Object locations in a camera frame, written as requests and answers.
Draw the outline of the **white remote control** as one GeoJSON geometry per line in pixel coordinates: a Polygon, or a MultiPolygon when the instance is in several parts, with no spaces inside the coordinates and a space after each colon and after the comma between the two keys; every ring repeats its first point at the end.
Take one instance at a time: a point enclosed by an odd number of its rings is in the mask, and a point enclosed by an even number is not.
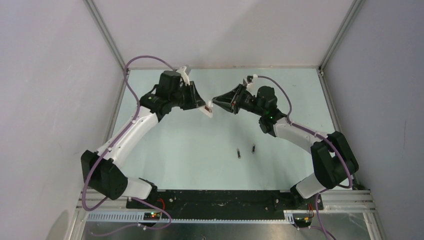
{"type": "Polygon", "coordinates": [[[200,106],[198,109],[207,117],[213,117],[213,103],[211,100],[209,100],[205,105],[200,106]]]}

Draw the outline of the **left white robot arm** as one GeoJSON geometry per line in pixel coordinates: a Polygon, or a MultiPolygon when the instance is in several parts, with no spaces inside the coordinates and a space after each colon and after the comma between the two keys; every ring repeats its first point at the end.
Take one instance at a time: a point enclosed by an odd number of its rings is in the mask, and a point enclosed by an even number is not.
{"type": "Polygon", "coordinates": [[[212,103],[201,98],[189,72],[187,66],[165,70],[153,89],[137,101],[134,113],[121,130],[96,151],[86,150],[82,154],[83,177],[90,188],[111,200],[131,197],[138,198],[145,208],[156,206],[158,194],[152,191],[153,183],[127,177],[122,168],[142,137],[172,108],[198,109],[210,118],[213,116],[212,103]]]}

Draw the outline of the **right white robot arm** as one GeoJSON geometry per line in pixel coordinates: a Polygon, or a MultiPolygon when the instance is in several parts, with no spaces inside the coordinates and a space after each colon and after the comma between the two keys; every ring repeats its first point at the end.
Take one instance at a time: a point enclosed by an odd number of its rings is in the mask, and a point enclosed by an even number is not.
{"type": "Polygon", "coordinates": [[[214,97],[212,102],[234,115],[240,110],[258,115],[259,126],[265,134],[287,140],[311,155],[313,173],[290,189],[290,201],[295,208],[304,209],[312,196],[333,189],[344,180],[352,187],[352,175],[359,170],[359,164],[346,137],[339,131],[320,132],[291,121],[278,109],[274,88],[262,86],[253,95],[239,84],[214,97]]]}

